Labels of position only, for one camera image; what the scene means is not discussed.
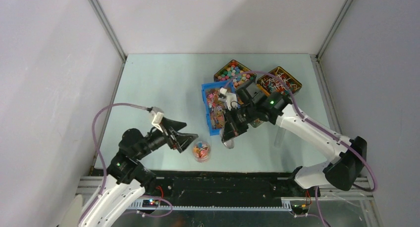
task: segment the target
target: pink cable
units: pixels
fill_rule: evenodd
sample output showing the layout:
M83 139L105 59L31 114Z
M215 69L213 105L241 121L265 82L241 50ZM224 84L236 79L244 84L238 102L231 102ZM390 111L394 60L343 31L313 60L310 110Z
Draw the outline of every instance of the pink cable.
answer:
M98 117L100 114L102 114L104 111L107 111L108 109L112 108L112 107L118 107L118 106L128 106L128 107L133 107L133 108L137 108L137 109L141 109L141 110L145 110L147 111L147 107L144 106L138 106L135 104L130 104L130 103L115 103L115 104L111 104L109 106L106 106L104 108L102 108L94 117L93 121L92 121L92 137L93 137L93 143L95 146L95 151L98 154L98 157L101 161L102 167L104 169L104 177L102 179L102 185L101 188L99 189L99 192L97 194L97 196L94 198L94 200L90 203L90 205L88 206L88 208L86 208L85 212L83 212L82 216L79 219L79 222L81 222L83 220L83 218L87 215L87 213L93 208L93 206L95 205L95 203L98 201L98 195L102 195L104 188L105 188L105 183L106 183L106 165L105 165L105 160L104 157L102 156L102 153L99 149L99 144L98 144L98 139L96 138L96 133L95 133L95 125L96 125L96 121L98 120ZM172 206L172 204L170 204L168 201L163 200L164 202L168 203L170 206Z
M291 215L293 215L293 216L295 216L296 218L300 218L300 217L310 217L310 216L312 216L312 217L317 217L318 219L321 219L319 216L317 216L317 215L314 215L314 214L307 214L307 215L294 215L294 214L292 214L292 213L290 213ZM326 224L326 226L327 227L331 227L331 225L326 221L326 220L324 220L325 221L325 224Z

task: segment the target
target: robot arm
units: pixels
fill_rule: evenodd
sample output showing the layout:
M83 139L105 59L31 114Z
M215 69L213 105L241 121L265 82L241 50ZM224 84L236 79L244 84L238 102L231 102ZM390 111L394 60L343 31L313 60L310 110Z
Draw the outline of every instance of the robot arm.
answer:
M226 96L227 100L229 97L232 99L235 96L224 91L221 93ZM367 144L364 139L356 137L352 140L313 121L318 127L333 133L339 139L338 141L334 140L309 124L307 121L310 118L305 113L302 112L303 117L297 114L287 96L274 92L267 97L252 81L242 84L236 94L243 104L240 108L228 106L228 110L224 114L225 127L222 142L245 133L248 123L255 119L269 121L313 144L327 158L324 163L295 169L291 178L303 189L326 184L332 184L338 189L346 191L351 188L360 174L363 164L340 142L348 144L365 158Z
M178 131L187 124L163 117L159 108L151 108L152 125L157 129L143 136L137 129L122 135L119 150L106 169L104 187L100 186L82 209L79 226L111 226L145 192L155 189L155 175L140 160L164 144L182 153L197 137Z

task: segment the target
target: purple cable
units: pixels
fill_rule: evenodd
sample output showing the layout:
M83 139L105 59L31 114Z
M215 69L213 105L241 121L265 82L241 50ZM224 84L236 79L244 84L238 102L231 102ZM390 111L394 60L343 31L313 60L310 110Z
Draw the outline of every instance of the purple cable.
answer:
M142 214L142 215L145 215L145 216L148 216L148 217L159 218L159 217L167 216L170 213L172 213L172 211L173 211L172 204L169 201L167 201L167 200L165 200L163 198L160 198L160 197L157 197L157 196L142 196L142 197L149 198L149 199L154 199L154 200L160 200L160 201L163 201L163 202L167 203L169 205L169 207L170 207L169 212L167 212L167 213L165 213L163 215L154 216L154 215L151 215L151 214L146 214L146 213L141 212L141 211L127 211L127 212L124 212L121 216L129 215L129 214Z
M296 102L295 96L293 95L292 91L290 90L289 86L286 85L286 83L284 83L284 81L282 81L280 78L278 78L277 76L274 76L271 73L268 72L262 72L262 71L245 71L245 72L241 72L236 74L235 76L233 76L224 86L224 88L227 88L227 86L229 85L229 83L231 83L233 81L233 79L235 79L236 77L238 77L241 74L247 74L247 73L259 73L259 74L263 74L263 75L267 75L270 76L274 79L276 79L278 82L280 82L280 84L286 89L286 91L289 93L290 98L292 99L292 105L293 105L293 109L295 110L296 114L299 115L299 117L309 123L310 125L312 125L313 127L315 127L317 130L321 131L322 133L328 135L329 137L331 137L333 140L335 140L336 142L338 142L340 139L338 137L336 137L334 134L330 133L328 130L326 130L325 128L323 128L322 126L318 125L315 121L311 120L309 117L305 118L305 116L302 114L302 111L299 109L298 104ZM344 147L346 147L348 150L350 150L350 152L352 152L358 159L360 159L360 161L363 163L363 165L365 165L366 169L368 170L370 176L372 177L372 181L373 181L373 188L372 189L367 189L367 188L363 188L360 187L356 184L353 184L353 186L363 190L363 191L368 191L368 192L374 192L377 190L378 187L378 183L376 180L376 176L373 173L372 168L369 166L369 164L366 162L366 160L356 151L354 150L352 147L350 147L350 145L344 143L343 141L340 141L340 144L343 145Z
M300 218L300 217L309 217L309 216L312 216L312 217L317 217L318 219L321 219L319 216L317 216L317 215L314 215L314 214L308 214L308 215L296 215L296 217L297 218ZM325 224L328 226L328 227L331 227L331 225L326 221L326 220L324 220L325 221Z
M316 207L318 207L319 218L321 219L324 226L331 227L329 224L327 225L327 221L324 220L324 217L322 216L321 207L319 207L319 201L318 201L318 189L319 189L319 186L316 186L315 187L315 202L316 202Z
M105 188L105 183L106 183L106 165L105 165L105 160L104 157L102 156L101 151L99 150L99 144L98 144L98 139L96 138L96 133L95 133L95 124L96 124L96 120L98 119L99 115L102 114L102 112L112 108L112 107L117 107L117 106L129 106L129 107L134 107L134 108L138 108L141 110L147 110L147 107L143 107L143 106L138 106L135 104L130 104L130 103L115 103L115 104L111 104L109 106L106 106L104 108L102 108L95 116L95 118L93 119L92 122L92 137L93 137L93 143L95 145L95 151L98 154L99 159L101 160L102 163L102 167L104 168L104 178L102 179L102 185L101 188L99 189L99 192L97 194L97 196L94 198L94 200L90 203L90 205L88 206L88 208L86 208L85 212L83 212L82 216L79 219L79 222L81 222L83 220L83 218L87 215L87 213L92 209L92 207L94 206L94 204L98 201L98 195L102 195L104 188Z

